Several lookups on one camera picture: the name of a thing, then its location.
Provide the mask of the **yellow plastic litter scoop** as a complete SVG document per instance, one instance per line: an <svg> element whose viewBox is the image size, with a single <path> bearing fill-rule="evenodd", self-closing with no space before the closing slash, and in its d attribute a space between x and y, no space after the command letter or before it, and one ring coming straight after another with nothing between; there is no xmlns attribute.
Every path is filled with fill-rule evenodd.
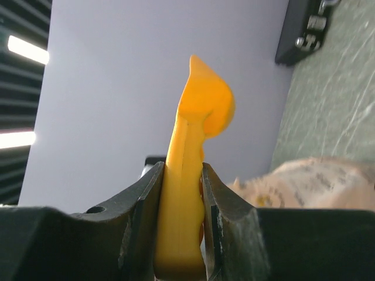
<svg viewBox="0 0 375 281"><path fill-rule="evenodd" d="M234 95L197 55L176 111L166 157L156 232L154 272L158 280L203 280L203 144L233 119Z"/></svg>

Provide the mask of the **pink cat litter bag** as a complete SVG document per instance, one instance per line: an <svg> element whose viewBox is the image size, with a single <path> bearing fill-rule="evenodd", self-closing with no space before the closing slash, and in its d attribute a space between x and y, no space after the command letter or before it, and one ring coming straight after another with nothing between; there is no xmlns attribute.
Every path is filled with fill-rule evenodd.
<svg viewBox="0 0 375 281"><path fill-rule="evenodd" d="M283 163L251 180L228 187L260 208L374 210L374 164L336 157L310 157Z"/></svg>

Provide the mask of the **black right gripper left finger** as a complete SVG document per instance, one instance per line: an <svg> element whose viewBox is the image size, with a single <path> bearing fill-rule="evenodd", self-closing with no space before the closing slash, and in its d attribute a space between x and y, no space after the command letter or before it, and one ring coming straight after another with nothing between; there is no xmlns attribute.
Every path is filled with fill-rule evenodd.
<svg viewBox="0 0 375 281"><path fill-rule="evenodd" d="M153 280L164 164L91 207L1 208L2 280Z"/></svg>

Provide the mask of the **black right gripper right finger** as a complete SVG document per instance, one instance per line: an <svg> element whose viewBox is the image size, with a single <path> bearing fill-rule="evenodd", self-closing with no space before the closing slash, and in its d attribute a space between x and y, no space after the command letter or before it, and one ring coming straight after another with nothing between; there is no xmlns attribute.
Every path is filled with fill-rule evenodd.
<svg viewBox="0 0 375 281"><path fill-rule="evenodd" d="M374 212L256 208L202 171L209 280L373 280Z"/></svg>

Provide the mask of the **black hard case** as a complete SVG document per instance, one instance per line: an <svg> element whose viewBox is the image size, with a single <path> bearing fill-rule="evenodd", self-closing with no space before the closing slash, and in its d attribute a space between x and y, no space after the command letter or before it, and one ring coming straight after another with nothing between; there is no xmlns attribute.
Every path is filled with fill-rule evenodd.
<svg viewBox="0 0 375 281"><path fill-rule="evenodd" d="M332 13L339 4L337 0L290 0L275 63L291 67L321 49Z"/></svg>

